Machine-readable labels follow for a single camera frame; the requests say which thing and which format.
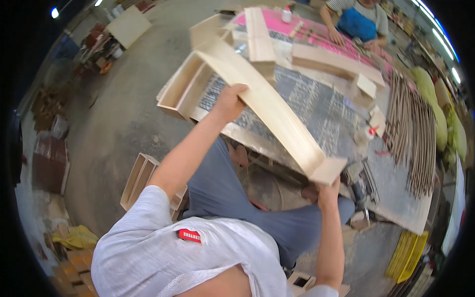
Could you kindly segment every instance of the concrete floor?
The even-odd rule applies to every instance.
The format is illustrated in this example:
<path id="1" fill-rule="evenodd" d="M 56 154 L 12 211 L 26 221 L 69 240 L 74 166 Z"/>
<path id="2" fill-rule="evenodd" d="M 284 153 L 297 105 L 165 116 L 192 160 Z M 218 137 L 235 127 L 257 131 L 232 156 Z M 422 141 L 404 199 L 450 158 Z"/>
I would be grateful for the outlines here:
<path id="1" fill-rule="evenodd" d="M 152 27 L 90 86 L 99 92 L 95 104 L 88 108 L 88 98 L 80 94 L 70 100 L 71 169 L 65 204 L 74 224 L 87 226 L 99 237 L 107 233 L 125 214 L 119 200 L 137 154 L 161 160 L 190 131 L 189 123 L 164 115 L 155 97 L 190 52 L 188 28 L 220 6 L 219 0 L 158 2 L 145 13 Z M 320 19 L 307 6 L 297 4 L 296 12 Z M 249 171 L 239 172 L 245 189 L 268 207 L 279 209 L 282 201 L 286 209 L 307 203 L 298 189 L 259 168 Z M 383 296 L 389 291 L 392 283 L 383 274 L 400 231 L 380 224 L 345 246 L 344 283 L 352 287 L 348 296 Z M 298 267 L 313 274 L 315 259 L 316 251 L 303 255 Z"/>

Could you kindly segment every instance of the white shirt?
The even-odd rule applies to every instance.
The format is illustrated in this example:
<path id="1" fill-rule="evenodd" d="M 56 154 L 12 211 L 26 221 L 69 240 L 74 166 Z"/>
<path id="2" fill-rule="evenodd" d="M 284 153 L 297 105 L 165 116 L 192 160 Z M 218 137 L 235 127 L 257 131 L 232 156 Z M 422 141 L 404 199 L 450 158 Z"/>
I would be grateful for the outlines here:
<path id="1" fill-rule="evenodd" d="M 169 209 L 165 192 L 148 186 L 99 240 L 91 267 L 99 296 L 140 296 L 154 278 L 160 283 L 152 291 L 156 296 L 174 296 L 237 264 L 249 277 L 252 296 L 294 295 L 280 266 L 276 242 L 258 226 L 237 219 L 197 217 L 173 224 Z M 198 232 L 201 243 L 179 239 L 179 229 Z M 336 297 L 338 292 L 316 286 L 301 296 Z"/>

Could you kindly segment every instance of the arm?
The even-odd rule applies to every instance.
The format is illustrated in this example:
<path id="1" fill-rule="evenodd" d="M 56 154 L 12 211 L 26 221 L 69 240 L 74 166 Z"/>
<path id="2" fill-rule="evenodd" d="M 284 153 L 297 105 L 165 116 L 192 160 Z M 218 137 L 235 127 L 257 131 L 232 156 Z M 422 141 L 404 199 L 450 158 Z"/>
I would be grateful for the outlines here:
<path id="1" fill-rule="evenodd" d="M 244 109 L 245 104 L 238 99 L 238 94 L 246 90 L 247 86 L 242 84 L 226 86 L 213 109 L 165 156 L 147 185 L 160 187 L 169 199 L 183 188 L 224 126 Z"/>
<path id="2" fill-rule="evenodd" d="M 317 255 L 315 285 L 328 285 L 339 290 L 343 281 L 345 254 L 342 227 L 338 212 L 340 177 L 331 187 L 320 189 L 318 207 L 322 211 L 322 237 Z"/>
<path id="3" fill-rule="evenodd" d="M 345 40 L 343 36 L 336 30 L 335 26 L 332 23 L 332 15 L 334 11 L 331 10 L 327 5 L 323 5 L 320 9 L 320 16 L 322 17 L 323 22 L 325 23 L 326 27 L 328 28 L 328 34 L 330 35 L 330 39 L 338 44 L 344 45 Z"/>
<path id="4" fill-rule="evenodd" d="M 367 50 L 370 50 L 372 52 L 375 52 L 377 48 L 383 47 L 386 45 L 388 42 L 388 37 L 384 35 L 378 35 L 377 38 L 366 41 L 364 43 L 364 48 Z"/>

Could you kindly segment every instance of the hand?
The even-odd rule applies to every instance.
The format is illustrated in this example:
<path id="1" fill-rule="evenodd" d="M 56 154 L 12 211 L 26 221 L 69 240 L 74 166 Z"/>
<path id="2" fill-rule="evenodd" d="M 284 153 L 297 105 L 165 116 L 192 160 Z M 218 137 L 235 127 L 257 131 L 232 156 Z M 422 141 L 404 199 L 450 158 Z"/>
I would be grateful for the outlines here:
<path id="1" fill-rule="evenodd" d="M 378 45 L 378 41 L 376 39 L 366 41 L 364 43 L 364 48 L 367 49 L 367 50 L 370 50 L 372 52 L 376 51 L 378 49 L 378 47 L 379 47 L 379 45 Z"/>
<path id="2" fill-rule="evenodd" d="M 328 34 L 330 35 L 331 41 L 334 43 L 343 46 L 345 44 L 345 38 L 337 31 L 335 27 L 328 29 Z"/>
<path id="3" fill-rule="evenodd" d="M 340 176 L 331 186 L 320 186 L 318 207 L 321 211 L 338 210 L 338 191 L 340 190 Z"/>
<path id="4" fill-rule="evenodd" d="M 211 111 L 226 123 L 234 121 L 246 107 L 246 104 L 238 95 L 247 91 L 248 88 L 247 85 L 243 84 L 235 84 L 231 87 L 225 86 Z"/>

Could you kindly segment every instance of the glue bottle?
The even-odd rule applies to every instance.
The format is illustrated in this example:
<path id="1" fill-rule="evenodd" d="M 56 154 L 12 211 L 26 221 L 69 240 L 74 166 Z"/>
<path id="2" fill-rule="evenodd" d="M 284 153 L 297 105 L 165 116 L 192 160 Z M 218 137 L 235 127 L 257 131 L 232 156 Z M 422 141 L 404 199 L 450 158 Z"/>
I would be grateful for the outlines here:
<path id="1" fill-rule="evenodd" d="M 282 22 L 290 23 L 292 21 L 292 12 L 290 7 L 287 5 L 286 8 L 282 11 Z"/>
<path id="2" fill-rule="evenodd" d="M 373 140 L 374 135 L 376 134 L 376 127 L 363 127 L 355 133 L 354 140 L 358 146 L 367 145 L 371 140 Z"/>

